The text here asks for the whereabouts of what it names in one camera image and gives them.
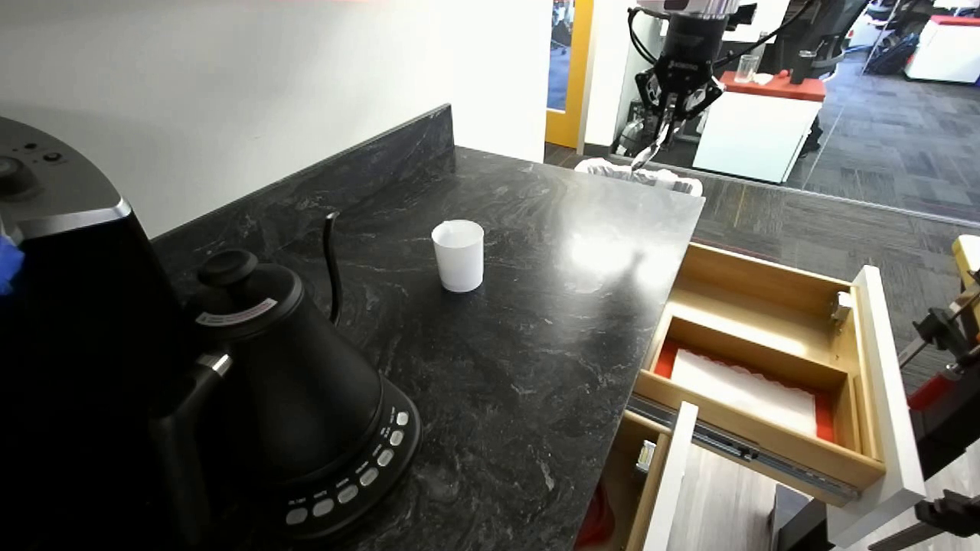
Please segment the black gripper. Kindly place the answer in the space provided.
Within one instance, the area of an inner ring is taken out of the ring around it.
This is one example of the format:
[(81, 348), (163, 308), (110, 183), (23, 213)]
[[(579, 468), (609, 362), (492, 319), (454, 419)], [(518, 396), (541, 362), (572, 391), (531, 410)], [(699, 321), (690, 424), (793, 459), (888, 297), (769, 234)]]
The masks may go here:
[(722, 81), (713, 79), (722, 29), (722, 18), (668, 18), (668, 38), (652, 70), (634, 77), (643, 116), (652, 125), (666, 123), (666, 107), (687, 114), (687, 123), (699, 123), (699, 116), (722, 94)]

